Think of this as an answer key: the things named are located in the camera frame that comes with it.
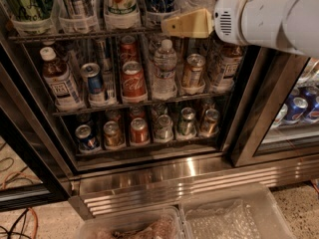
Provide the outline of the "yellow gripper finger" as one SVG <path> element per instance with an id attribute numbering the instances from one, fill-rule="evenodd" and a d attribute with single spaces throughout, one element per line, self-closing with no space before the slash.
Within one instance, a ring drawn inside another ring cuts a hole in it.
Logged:
<path id="1" fill-rule="evenodd" d="M 160 27 L 171 37 L 205 39 L 213 31 L 213 19 L 207 9 L 199 8 L 166 18 Z"/>

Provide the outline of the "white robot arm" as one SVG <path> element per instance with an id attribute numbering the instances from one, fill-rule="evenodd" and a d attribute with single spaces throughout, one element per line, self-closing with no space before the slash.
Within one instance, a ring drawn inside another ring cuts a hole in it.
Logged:
<path id="1" fill-rule="evenodd" d="M 319 0 L 217 0 L 213 12 L 200 8 L 161 21 L 174 37 L 206 38 L 255 45 L 319 58 Z"/>

